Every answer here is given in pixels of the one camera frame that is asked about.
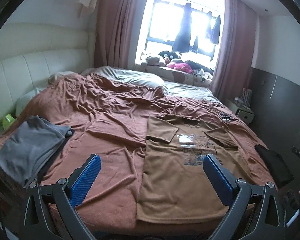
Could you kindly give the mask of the brown printed t-shirt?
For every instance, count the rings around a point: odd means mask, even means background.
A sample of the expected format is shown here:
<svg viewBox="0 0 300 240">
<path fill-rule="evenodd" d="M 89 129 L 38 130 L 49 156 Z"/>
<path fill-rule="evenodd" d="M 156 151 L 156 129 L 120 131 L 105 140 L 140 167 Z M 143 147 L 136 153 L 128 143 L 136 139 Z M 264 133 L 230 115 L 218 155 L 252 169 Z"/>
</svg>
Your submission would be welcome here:
<svg viewBox="0 0 300 240">
<path fill-rule="evenodd" d="M 211 154 L 237 178 L 264 185 L 272 176 L 254 146 L 253 139 L 242 144 L 226 128 L 203 120 L 149 117 L 137 219 L 156 224 L 220 220 L 226 207 L 203 170 L 203 159 Z"/>
</svg>

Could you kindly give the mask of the grey folded garment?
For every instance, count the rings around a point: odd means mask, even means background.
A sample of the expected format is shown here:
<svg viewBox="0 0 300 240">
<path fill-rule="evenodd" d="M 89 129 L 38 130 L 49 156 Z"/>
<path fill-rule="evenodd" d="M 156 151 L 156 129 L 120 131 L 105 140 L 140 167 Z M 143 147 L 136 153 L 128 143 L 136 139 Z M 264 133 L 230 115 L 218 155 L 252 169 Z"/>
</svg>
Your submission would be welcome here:
<svg viewBox="0 0 300 240">
<path fill-rule="evenodd" d="M 37 115 L 31 116 L 2 146 L 0 168 L 25 189 L 73 135 L 70 126 L 58 126 Z"/>
</svg>

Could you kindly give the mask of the white bedside cabinet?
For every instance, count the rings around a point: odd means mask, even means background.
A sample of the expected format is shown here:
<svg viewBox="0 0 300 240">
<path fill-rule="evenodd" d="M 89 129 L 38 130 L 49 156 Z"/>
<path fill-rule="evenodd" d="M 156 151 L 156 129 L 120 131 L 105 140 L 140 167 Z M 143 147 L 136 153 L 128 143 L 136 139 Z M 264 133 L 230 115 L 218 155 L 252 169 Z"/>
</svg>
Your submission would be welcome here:
<svg viewBox="0 0 300 240">
<path fill-rule="evenodd" d="M 240 118 L 243 122 L 245 122 L 247 125 L 252 123 L 253 118 L 255 116 L 254 112 L 246 106 L 242 99 L 240 98 L 234 98 L 233 100 L 226 100 L 226 107 L 234 113 L 238 118 Z"/>
</svg>

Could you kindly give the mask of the green cup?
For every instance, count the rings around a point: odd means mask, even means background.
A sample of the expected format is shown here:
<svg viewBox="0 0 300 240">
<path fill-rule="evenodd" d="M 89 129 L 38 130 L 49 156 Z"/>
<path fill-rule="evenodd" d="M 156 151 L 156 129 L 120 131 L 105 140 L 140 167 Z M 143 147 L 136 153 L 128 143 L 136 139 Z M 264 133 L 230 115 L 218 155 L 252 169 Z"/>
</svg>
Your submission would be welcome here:
<svg viewBox="0 0 300 240">
<path fill-rule="evenodd" d="M 15 118 L 12 115 L 7 114 L 2 119 L 3 129 L 6 131 L 11 126 L 11 124 L 13 124 L 14 122 L 15 122 Z"/>
</svg>

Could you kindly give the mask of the striped bag on cabinet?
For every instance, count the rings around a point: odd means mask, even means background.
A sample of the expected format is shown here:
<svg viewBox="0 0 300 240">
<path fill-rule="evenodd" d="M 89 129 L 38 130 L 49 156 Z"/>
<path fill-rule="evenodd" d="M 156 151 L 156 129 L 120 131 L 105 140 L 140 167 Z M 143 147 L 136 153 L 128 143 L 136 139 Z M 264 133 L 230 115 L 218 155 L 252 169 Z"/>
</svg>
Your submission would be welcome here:
<svg viewBox="0 0 300 240">
<path fill-rule="evenodd" d="M 241 99 L 243 101 L 243 104 L 247 107 L 250 107 L 252 93 L 253 93 L 253 91 L 251 89 L 248 89 L 248 88 L 243 88 L 243 90 L 242 90 Z"/>
</svg>

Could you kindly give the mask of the pink curtain right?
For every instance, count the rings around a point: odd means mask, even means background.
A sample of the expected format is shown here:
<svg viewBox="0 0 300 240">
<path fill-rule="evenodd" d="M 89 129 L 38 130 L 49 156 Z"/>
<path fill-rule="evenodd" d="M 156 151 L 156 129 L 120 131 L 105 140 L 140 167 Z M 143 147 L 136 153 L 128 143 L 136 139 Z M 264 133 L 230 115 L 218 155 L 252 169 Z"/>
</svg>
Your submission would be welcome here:
<svg viewBox="0 0 300 240">
<path fill-rule="evenodd" d="M 210 85 L 222 103 L 241 95 L 250 79 L 257 13 L 240 0 L 225 0 L 219 55 Z"/>
</svg>

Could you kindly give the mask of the black folded garment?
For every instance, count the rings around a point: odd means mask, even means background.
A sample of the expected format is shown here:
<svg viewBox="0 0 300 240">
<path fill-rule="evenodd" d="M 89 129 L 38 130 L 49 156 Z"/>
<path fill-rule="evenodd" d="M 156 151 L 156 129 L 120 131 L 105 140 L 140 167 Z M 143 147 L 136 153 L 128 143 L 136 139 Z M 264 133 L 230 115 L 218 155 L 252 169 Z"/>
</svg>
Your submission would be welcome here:
<svg viewBox="0 0 300 240">
<path fill-rule="evenodd" d="M 274 179 L 275 184 L 279 189 L 294 180 L 294 176 L 292 175 L 286 162 L 280 154 L 275 151 L 269 150 L 260 144 L 255 145 L 254 148 L 264 161 L 272 178 Z"/>
</svg>

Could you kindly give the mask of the pile of plush toys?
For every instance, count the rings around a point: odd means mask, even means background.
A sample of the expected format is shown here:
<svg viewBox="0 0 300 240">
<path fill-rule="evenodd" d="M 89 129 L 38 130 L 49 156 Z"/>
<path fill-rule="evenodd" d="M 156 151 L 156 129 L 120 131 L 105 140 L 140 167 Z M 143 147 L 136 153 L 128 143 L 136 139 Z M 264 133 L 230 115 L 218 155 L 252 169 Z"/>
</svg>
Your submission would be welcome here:
<svg viewBox="0 0 300 240">
<path fill-rule="evenodd" d="M 205 67 L 197 62 L 191 60 L 183 61 L 179 59 L 176 53 L 168 50 L 162 51 L 159 54 L 141 53 L 139 61 L 141 65 L 167 67 L 187 74 L 204 75 L 208 73 L 213 75 L 214 72 L 211 68 Z"/>
</svg>

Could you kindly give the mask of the pink curtain left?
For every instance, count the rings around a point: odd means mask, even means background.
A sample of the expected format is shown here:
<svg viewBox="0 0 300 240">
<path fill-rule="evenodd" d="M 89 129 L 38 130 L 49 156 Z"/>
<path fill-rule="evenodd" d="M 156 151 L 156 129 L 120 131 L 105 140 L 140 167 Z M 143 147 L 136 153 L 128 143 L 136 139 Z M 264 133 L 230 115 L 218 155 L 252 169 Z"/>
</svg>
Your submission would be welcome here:
<svg viewBox="0 0 300 240">
<path fill-rule="evenodd" d="M 147 0 L 98 0 L 94 67 L 127 68 Z"/>
</svg>

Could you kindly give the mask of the dark hanging clothes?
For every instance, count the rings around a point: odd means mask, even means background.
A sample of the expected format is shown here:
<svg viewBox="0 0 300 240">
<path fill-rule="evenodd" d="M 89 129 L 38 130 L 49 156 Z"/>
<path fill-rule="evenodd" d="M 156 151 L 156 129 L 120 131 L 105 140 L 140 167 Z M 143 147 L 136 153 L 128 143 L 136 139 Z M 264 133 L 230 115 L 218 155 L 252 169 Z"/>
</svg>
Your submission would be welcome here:
<svg viewBox="0 0 300 240">
<path fill-rule="evenodd" d="M 183 7 L 180 28 L 172 44 L 172 51 L 178 53 L 202 54 L 213 58 L 219 44 L 221 15 L 193 9 L 191 3 Z"/>
</svg>

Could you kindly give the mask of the cream padded headboard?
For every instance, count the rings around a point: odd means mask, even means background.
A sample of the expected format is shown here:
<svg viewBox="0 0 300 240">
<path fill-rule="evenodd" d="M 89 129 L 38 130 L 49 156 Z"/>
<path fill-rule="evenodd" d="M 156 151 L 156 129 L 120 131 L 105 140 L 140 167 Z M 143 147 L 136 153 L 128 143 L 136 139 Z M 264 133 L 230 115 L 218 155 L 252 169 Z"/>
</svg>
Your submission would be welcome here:
<svg viewBox="0 0 300 240">
<path fill-rule="evenodd" d="M 95 33 L 50 24 L 0 29 L 0 122 L 19 98 L 58 72 L 81 73 L 94 61 Z"/>
</svg>

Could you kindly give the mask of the pink curtain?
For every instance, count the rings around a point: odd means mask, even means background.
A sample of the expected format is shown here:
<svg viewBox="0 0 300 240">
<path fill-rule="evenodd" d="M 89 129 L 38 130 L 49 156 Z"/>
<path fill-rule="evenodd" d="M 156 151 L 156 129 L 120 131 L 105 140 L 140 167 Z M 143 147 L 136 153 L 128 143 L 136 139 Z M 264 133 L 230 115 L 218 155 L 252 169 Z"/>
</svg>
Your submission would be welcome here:
<svg viewBox="0 0 300 240">
<path fill-rule="evenodd" d="M 240 0 L 225 0 L 219 55 L 210 85 L 222 103 L 241 95 L 250 79 L 257 13 Z"/>
<path fill-rule="evenodd" d="M 98 0 L 94 67 L 127 68 L 147 0 Z"/>
</svg>

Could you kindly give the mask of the grey white duvet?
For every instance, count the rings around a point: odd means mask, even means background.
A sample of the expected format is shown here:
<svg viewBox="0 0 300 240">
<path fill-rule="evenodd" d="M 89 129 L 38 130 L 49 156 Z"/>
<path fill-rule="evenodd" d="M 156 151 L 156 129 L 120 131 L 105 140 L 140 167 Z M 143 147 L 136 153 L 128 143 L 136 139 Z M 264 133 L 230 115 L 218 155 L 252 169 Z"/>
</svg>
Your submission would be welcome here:
<svg viewBox="0 0 300 240">
<path fill-rule="evenodd" d="M 109 80 L 114 80 L 129 85 L 147 86 L 149 88 L 162 87 L 165 94 L 170 96 L 206 100 L 213 103 L 218 103 L 220 105 L 222 104 L 215 96 L 213 96 L 212 92 L 208 88 L 166 81 L 161 77 L 151 73 L 143 73 L 134 70 L 104 66 L 87 69 L 83 71 L 81 75 L 87 76 L 91 73 L 106 77 Z"/>
</svg>

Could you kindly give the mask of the rust pink bed blanket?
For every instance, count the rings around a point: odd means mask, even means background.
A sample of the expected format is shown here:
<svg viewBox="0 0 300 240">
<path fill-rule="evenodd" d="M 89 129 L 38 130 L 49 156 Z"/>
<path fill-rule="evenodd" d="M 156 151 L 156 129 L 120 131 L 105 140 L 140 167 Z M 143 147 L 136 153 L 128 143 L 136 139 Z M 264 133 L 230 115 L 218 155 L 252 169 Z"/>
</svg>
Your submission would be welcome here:
<svg viewBox="0 0 300 240">
<path fill-rule="evenodd" d="M 53 161 L 41 184 L 68 177 L 93 153 L 101 157 L 101 171 L 77 212 L 92 231 L 127 235 L 188 235 L 214 229 L 220 220 L 194 224 L 156 224 L 137 219 L 146 132 L 149 117 L 176 115 L 226 128 L 237 142 L 261 139 L 239 118 L 226 122 L 229 110 L 206 100 L 166 95 L 161 87 L 127 85 L 97 74 L 72 74 L 35 96 L 12 126 L 6 140 L 30 116 L 58 126 L 70 126 L 74 135 Z"/>
</svg>

